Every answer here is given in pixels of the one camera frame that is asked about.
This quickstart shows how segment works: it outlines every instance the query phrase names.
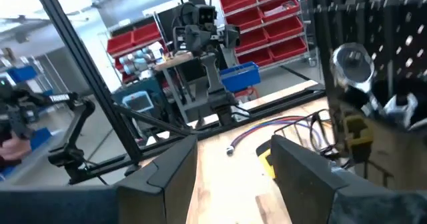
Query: gray floor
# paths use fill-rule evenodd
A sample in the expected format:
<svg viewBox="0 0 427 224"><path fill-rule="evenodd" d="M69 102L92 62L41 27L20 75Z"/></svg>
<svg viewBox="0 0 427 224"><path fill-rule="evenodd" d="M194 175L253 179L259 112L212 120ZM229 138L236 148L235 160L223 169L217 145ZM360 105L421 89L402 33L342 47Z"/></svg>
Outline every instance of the gray floor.
<svg viewBox="0 0 427 224"><path fill-rule="evenodd" d="M317 67L308 67L307 63L295 63L291 66L292 69L298 70L299 73L314 79L320 80L320 74ZM291 87L295 84L304 82L300 77L297 77L282 68L275 68L262 73L262 82L256 85L260 96ZM66 128L70 122L70 113L66 110L60 110L55 113L48 114L41 126L48 126L49 130ZM87 120L81 137L78 139L78 147L85 151L85 157L90 158L90 161L100 162L110 157L125 153L125 150L114 131L112 131L106 116L101 108L97 108L95 113ZM24 175L12 175L10 180L17 185L64 185L68 181L68 176L63 169L52 166L46 158L47 149L40 151L41 158L38 158L34 163L28 161L25 164ZM123 179L125 169L120 169L113 173L103 176L108 183L115 183ZM98 179L92 179L81 185L99 185L101 182Z"/></svg>

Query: person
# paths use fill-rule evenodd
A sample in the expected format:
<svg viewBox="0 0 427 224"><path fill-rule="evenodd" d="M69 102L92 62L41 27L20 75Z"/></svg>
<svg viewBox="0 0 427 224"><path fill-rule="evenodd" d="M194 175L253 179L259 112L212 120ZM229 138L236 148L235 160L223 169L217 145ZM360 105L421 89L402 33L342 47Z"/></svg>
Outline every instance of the person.
<svg viewBox="0 0 427 224"><path fill-rule="evenodd" d="M0 145L0 157L5 161L21 160L31 152L30 141L18 138L13 131L11 136L11 139L4 141Z"/></svg>

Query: wooden workbench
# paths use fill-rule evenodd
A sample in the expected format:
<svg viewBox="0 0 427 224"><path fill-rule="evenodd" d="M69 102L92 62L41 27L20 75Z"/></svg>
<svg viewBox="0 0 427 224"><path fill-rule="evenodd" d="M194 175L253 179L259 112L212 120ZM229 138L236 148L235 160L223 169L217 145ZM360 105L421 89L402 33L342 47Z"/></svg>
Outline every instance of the wooden workbench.
<svg viewBox="0 0 427 224"><path fill-rule="evenodd" d="M306 81L245 103L245 108L262 105L315 84L314 81ZM325 99L319 99L284 111L277 117L305 116L327 106ZM211 116L206 121L216 119L216 116ZM254 123L198 143L197 175L187 223L291 223L278 187L266 174L255 153L256 148L270 139L278 126L265 127L252 133L237 146L233 156L226 155L226 147L232 140L252 125Z"/></svg>

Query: wooden board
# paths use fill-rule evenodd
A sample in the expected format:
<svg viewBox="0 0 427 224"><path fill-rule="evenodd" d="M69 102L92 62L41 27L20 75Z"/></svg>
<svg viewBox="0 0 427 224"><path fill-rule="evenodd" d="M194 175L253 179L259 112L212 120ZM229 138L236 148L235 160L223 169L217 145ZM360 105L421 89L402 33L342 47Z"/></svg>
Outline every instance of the wooden board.
<svg viewBox="0 0 427 224"><path fill-rule="evenodd" d="M301 83L251 101L246 104L246 108L279 99L315 84L313 81ZM320 99L277 116L305 116L327 106L326 100ZM206 119L211 122L218 118L214 115ZM197 175L187 223L291 223L279 189L266 174L255 153L256 148L270 139L278 126L265 127L252 133L237 146L233 156L226 155L226 147L233 139L253 125L255 123L199 142ZM286 135L295 133L289 129Z"/></svg>

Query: screen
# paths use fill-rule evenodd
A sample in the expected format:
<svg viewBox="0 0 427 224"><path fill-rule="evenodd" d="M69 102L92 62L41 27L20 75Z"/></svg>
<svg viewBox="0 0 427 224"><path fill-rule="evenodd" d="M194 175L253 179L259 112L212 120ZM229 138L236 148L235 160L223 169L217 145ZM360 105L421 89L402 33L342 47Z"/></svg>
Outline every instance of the screen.
<svg viewBox="0 0 427 224"><path fill-rule="evenodd" d="M147 107L151 107L151 103L147 95L142 95L142 96L136 97L135 99L126 101L126 105L134 111L140 111Z"/></svg>

